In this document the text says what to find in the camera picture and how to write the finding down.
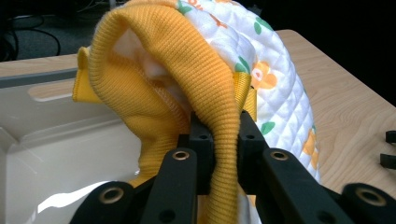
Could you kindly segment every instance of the green leaf print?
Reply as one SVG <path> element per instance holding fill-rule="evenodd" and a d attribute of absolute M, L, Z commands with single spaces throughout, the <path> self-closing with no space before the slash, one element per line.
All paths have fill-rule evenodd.
<path fill-rule="evenodd" d="M 183 7 L 183 5 L 182 5 L 182 3 L 181 3 L 180 0 L 177 0 L 177 6 L 178 6 L 178 9 L 177 9 L 177 10 L 178 10 L 181 14 L 183 14 L 183 16 L 184 16 L 184 14 L 186 14 L 186 13 L 188 13 L 189 11 L 192 10 L 192 7 Z"/>
<path fill-rule="evenodd" d="M 256 31 L 256 34 L 259 35 L 262 33 L 262 26 L 269 30 L 274 31 L 273 28 L 270 26 L 270 24 L 268 24 L 268 22 L 266 22 L 260 17 L 256 17 L 256 21 L 254 22 L 254 30 Z"/>
<path fill-rule="evenodd" d="M 266 135 L 269 132 L 271 132 L 275 127 L 275 123 L 272 121 L 268 121 L 262 125 L 262 128 L 260 131 L 262 132 L 262 135 Z"/>
<path fill-rule="evenodd" d="M 241 56 L 238 56 L 239 62 L 235 65 L 235 72 L 244 72 L 250 74 L 250 66 L 248 65 L 247 61 Z"/>
<path fill-rule="evenodd" d="M 254 22 L 254 30 L 256 31 L 256 34 L 261 34 L 262 33 L 262 27 L 259 25 L 258 22 Z"/>

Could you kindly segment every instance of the yellow knit fabric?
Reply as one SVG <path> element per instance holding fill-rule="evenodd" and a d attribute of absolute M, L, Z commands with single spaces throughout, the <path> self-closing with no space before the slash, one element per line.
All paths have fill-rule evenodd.
<path fill-rule="evenodd" d="M 85 49 L 79 52 L 89 58 L 88 70 L 82 66 L 84 71 L 79 71 L 79 76 L 89 74 L 98 99 L 120 115 L 142 141 L 141 172 L 131 184 L 137 186 L 157 174 L 163 155 L 176 147 L 179 134 L 188 132 L 189 118 L 163 86 L 147 79 L 138 58 L 123 57 L 113 50 L 127 29 L 164 65 L 200 121 L 213 133 L 217 163 L 206 208 L 207 222 L 235 223 L 236 142 L 241 105 L 238 107 L 235 100 L 233 73 L 195 28 L 171 7 L 130 4 L 113 9 L 97 27 L 91 53 L 86 54 Z M 76 85 L 77 101 L 83 99 L 78 97 L 83 93 L 78 90 Z"/>

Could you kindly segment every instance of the printed baby blanket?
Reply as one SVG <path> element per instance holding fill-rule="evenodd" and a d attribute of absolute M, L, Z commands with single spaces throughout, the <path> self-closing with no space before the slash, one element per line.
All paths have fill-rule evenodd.
<path fill-rule="evenodd" d="M 108 105 L 140 138 L 133 186 L 157 174 L 194 111 L 213 134 L 216 158 L 200 223 L 261 223 L 237 182 L 243 109 L 269 147 L 293 153 L 319 181 L 303 83 L 276 32 L 235 1 L 131 0 L 110 10 L 78 51 L 73 100 Z"/>

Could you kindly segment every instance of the bolt hole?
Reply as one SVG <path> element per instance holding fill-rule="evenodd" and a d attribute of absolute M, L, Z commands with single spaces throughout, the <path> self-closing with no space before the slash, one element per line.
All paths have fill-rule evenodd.
<path fill-rule="evenodd" d="M 371 189 L 358 188 L 356 194 L 361 200 L 373 206 L 385 206 L 387 204 L 387 201 L 381 195 Z"/>
<path fill-rule="evenodd" d="M 335 217 L 328 212 L 319 211 L 317 217 L 320 220 L 320 223 L 323 224 L 333 224 L 336 222 Z"/>
<path fill-rule="evenodd" d="M 102 191 L 99 195 L 99 201 L 101 203 L 116 203 L 119 201 L 123 196 L 123 190 L 118 187 L 108 188 Z"/>
<path fill-rule="evenodd" d="M 169 223 L 173 221 L 176 217 L 176 214 L 173 210 L 163 210 L 159 215 L 159 219 L 162 223 Z"/>
<path fill-rule="evenodd" d="M 289 158 L 287 154 L 280 151 L 271 152 L 271 156 L 279 161 L 286 161 Z"/>
<path fill-rule="evenodd" d="M 178 161 L 184 161 L 184 160 L 186 160 L 189 156 L 190 156 L 190 154 L 189 154 L 188 152 L 185 152 L 185 151 L 177 151 L 177 152 L 175 152 L 175 153 L 172 155 L 172 157 L 173 157 L 175 160 L 178 160 Z"/>

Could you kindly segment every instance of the dark background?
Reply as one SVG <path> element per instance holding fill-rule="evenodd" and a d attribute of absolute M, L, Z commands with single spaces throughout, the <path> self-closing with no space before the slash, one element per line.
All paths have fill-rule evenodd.
<path fill-rule="evenodd" d="M 298 32 L 396 105 L 391 1 L 241 0 L 275 30 Z M 77 53 L 89 46 L 105 0 L 0 0 L 0 62 Z"/>

